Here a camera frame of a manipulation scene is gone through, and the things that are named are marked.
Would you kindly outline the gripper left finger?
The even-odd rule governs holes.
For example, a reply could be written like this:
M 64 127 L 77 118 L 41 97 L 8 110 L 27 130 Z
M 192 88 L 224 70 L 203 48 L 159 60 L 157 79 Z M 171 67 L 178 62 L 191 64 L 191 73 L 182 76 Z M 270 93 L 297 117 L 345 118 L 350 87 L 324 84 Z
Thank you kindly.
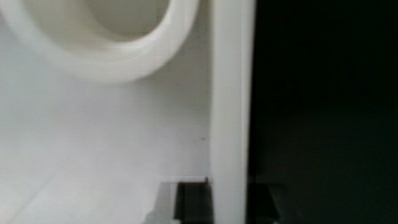
M 214 224 L 214 199 L 208 180 L 178 183 L 175 219 L 180 224 Z

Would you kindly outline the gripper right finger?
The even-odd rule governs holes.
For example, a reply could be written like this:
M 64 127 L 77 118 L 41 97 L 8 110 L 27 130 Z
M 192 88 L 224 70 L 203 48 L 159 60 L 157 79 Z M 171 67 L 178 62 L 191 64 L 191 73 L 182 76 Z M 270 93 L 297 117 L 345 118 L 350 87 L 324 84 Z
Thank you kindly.
M 295 224 L 297 214 L 281 184 L 249 185 L 247 224 Z

